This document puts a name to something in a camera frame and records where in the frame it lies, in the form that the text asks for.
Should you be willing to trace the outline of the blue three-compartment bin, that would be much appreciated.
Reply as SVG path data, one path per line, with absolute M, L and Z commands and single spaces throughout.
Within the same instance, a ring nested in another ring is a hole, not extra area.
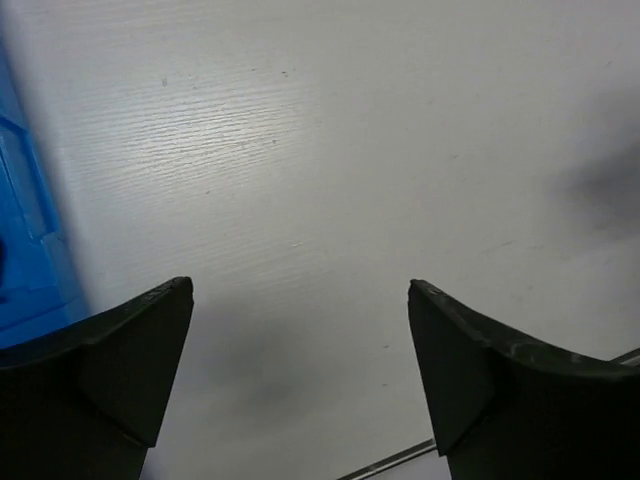
M 86 295 L 1 43 L 1 367 L 89 317 Z

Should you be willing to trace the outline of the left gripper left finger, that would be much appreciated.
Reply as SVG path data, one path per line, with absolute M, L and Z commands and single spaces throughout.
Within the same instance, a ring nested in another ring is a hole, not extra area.
M 163 423 L 190 326 L 193 283 L 1 351 L 4 479 L 137 479 Z

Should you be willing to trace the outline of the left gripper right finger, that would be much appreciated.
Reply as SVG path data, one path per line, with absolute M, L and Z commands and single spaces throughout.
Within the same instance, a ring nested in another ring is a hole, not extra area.
M 635 479 L 639 370 L 538 340 L 415 280 L 408 316 L 455 479 Z

